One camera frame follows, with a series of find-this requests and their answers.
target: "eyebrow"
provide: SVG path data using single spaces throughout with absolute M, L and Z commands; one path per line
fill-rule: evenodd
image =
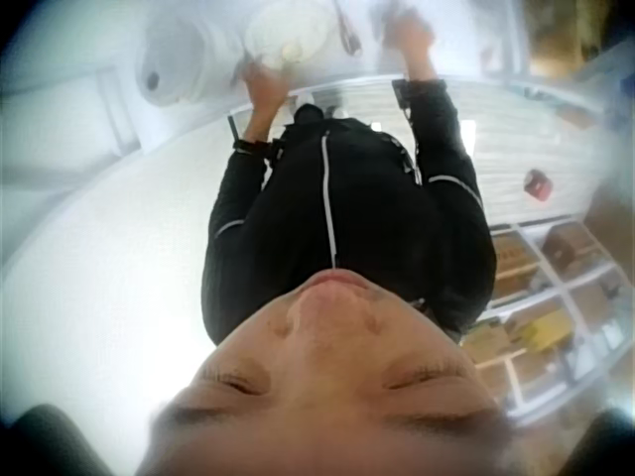
M 168 406 L 153 422 L 153 431 L 167 431 L 197 424 L 224 423 L 239 413 L 229 409 L 188 409 Z
M 514 432 L 510 420 L 496 410 L 483 410 L 468 415 L 386 416 L 383 422 L 393 429 L 419 435 L 483 437 L 492 442 L 506 441 Z

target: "cabinet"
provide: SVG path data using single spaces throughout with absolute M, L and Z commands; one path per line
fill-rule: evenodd
M 492 235 L 497 291 L 461 345 L 509 417 L 529 425 L 607 381 L 631 350 L 633 289 L 576 217 Z

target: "sleeve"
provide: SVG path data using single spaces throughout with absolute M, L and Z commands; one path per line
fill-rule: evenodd
M 259 159 L 244 152 L 231 156 L 209 219 L 201 304 L 205 329 L 215 344 L 235 326 L 228 321 L 233 312 L 227 298 L 239 296 L 241 271 L 235 269 L 234 257 L 240 225 L 262 190 L 267 167 Z
M 496 254 L 471 158 L 444 81 L 408 84 L 417 164 L 444 237 L 443 285 L 430 299 L 441 326 L 464 333 L 491 299 Z

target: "man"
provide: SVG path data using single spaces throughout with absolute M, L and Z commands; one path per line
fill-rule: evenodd
M 203 277 L 219 345 L 155 421 L 140 474 L 508 469 L 506 418 L 451 339 L 484 308 L 495 271 L 474 169 L 430 31 L 409 12 L 388 40 L 408 64 L 423 180 L 390 137 L 304 106 L 263 189 L 259 143 L 288 89 L 249 71 L 254 112 L 211 214 Z
M 209 223 L 202 308 L 219 344 L 272 299 L 324 269 L 357 272 L 458 340 L 491 297 L 496 259 L 456 110 L 429 56 L 434 37 L 409 11 L 387 22 L 417 167 L 401 145 L 354 119 L 301 107 L 281 147 L 265 143 L 286 81 L 252 65 L 253 114 L 229 160 Z M 273 172 L 263 188 L 265 158 Z
M 140 476 L 516 474 L 508 423 L 467 356 L 344 270 L 245 320 L 151 439 Z

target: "light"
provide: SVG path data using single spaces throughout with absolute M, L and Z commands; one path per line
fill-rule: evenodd
M 463 140 L 465 150 L 473 158 L 476 148 L 476 121 L 460 121 L 460 137 Z

